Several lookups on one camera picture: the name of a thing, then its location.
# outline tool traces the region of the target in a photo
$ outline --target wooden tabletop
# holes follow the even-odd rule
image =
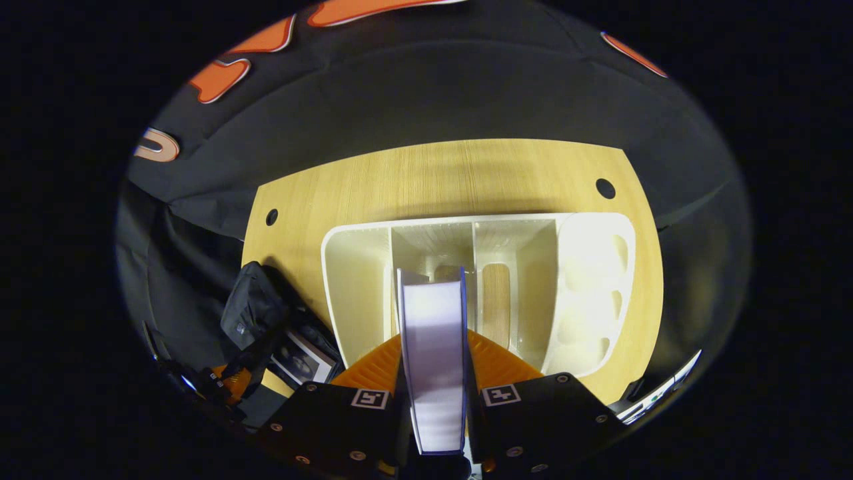
[[[606,199],[596,181],[616,196]],[[270,210],[277,219],[267,225]],[[663,266],[651,208],[620,149],[533,139],[427,143],[335,161],[258,188],[243,264],[279,269],[331,328],[320,246],[337,225],[477,214],[618,212],[636,232],[634,287],[610,360],[579,380],[605,404],[640,378],[658,337]]]

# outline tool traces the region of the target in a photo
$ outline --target white shelf organizer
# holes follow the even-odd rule
[[[465,268],[482,329],[483,268],[509,270],[509,350],[542,373],[587,376],[610,358],[634,282],[635,233],[615,213],[512,214],[342,225],[323,238],[329,316],[348,367],[399,332],[397,268],[441,281]]]

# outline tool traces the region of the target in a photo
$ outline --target white book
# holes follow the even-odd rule
[[[397,309],[418,451],[458,454],[465,444],[465,283],[428,284],[397,270]]]

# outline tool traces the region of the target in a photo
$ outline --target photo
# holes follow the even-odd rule
[[[333,364],[326,355],[292,331],[283,337],[271,360],[278,367],[274,372],[279,377],[283,373],[298,385],[309,381],[325,383]]]

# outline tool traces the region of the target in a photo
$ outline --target orange letter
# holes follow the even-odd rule
[[[465,0],[327,0],[308,19],[311,26],[336,26],[388,10]]]
[[[608,35],[607,33],[604,33],[604,32],[601,33],[601,37],[604,38],[604,41],[607,42],[608,44],[610,44],[610,46],[612,46],[614,49],[619,50],[620,52],[622,52],[622,53],[626,54],[627,56],[633,58],[638,63],[640,63],[640,65],[642,65],[643,67],[648,68],[649,70],[655,72],[656,74],[660,75],[661,77],[664,77],[665,79],[668,79],[670,77],[669,75],[664,73],[663,70],[658,68],[654,63],[651,63],[650,61],[646,60],[646,57],[638,54],[637,52],[634,51],[634,49],[630,48],[628,45],[623,44],[622,42],[618,41],[617,39],[611,37],[610,35]]]
[[[142,135],[142,138],[146,138],[147,140],[158,144],[160,148],[150,149],[139,145],[136,147],[136,151],[133,152],[134,156],[142,157],[151,161],[173,161],[177,158],[178,152],[180,152],[174,138],[155,128],[147,129],[145,131],[145,135]]]
[[[293,15],[274,23],[235,46],[228,53],[271,53],[281,50],[290,43],[295,20],[296,15]]]
[[[252,64],[241,58],[231,63],[214,60],[189,81],[199,91],[199,102],[216,102],[226,91],[239,82]]]

